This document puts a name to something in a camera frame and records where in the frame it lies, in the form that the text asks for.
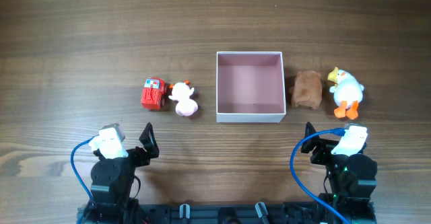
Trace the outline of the white box pink interior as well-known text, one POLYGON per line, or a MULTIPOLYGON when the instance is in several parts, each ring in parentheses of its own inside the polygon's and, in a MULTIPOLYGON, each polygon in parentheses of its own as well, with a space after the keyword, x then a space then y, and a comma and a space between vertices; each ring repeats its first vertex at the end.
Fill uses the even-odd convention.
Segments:
POLYGON ((218 52, 216 122, 279 123, 286 115, 281 52, 218 52))

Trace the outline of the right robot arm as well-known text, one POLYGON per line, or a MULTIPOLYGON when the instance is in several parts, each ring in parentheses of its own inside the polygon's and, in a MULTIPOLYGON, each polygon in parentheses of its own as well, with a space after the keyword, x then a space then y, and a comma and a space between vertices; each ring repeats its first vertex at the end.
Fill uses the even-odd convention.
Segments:
POLYGON ((364 154, 368 129, 359 124, 316 131, 307 122, 301 153, 312 153, 310 162, 323 165, 331 192, 315 195, 313 223, 376 223, 371 194, 376 188, 377 162, 364 154))

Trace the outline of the brown plush bear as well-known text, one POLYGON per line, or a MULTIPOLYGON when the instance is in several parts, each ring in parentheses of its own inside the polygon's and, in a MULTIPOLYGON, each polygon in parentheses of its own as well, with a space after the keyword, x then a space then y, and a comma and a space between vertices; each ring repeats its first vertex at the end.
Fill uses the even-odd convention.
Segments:
POLYGON ((289 89, 292 107, 306 106, 316 110, 322 101, 321 74, 316 71, 299 71, 289 89))

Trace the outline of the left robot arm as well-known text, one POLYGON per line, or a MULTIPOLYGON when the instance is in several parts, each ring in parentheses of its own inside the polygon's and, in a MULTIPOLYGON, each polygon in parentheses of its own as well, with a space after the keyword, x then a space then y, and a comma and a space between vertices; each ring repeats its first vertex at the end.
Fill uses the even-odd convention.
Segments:
POLYGON ((89 146, 99 161, 90 175, 91 197, 81 211, 78 223, 149 223, 149 217, 131 196, 134 181, 141 186, 135 175, 138 167, 147 166, 159 156, 153 126, 147 123, 139 137, 142 146, 125 149, 124 132, 118 124, 104 126, 89 146))

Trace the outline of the white plush duck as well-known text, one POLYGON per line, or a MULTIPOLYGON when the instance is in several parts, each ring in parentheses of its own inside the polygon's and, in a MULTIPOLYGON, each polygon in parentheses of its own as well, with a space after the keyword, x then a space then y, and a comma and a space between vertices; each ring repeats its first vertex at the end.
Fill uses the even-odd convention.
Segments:
POLYGON ((334 109, 334 115, 337 118, 357 119, 358 107, 364 97, 364 86, 352 74, 338 67, 335 67, 328 74, 327 79, 334 83, 329 88, 329 92, 333 94, 334 102, 337 105, 334 109))

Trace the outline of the red toy fire truck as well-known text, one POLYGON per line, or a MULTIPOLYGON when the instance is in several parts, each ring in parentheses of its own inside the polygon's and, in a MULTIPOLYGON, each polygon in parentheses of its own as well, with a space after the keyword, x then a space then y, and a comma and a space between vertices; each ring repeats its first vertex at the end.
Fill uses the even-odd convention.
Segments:
POLYGON ((145 109, 160 110, 167 92, 166 81, 159 77, 148 77, 143 86, 141 105, 145 109))

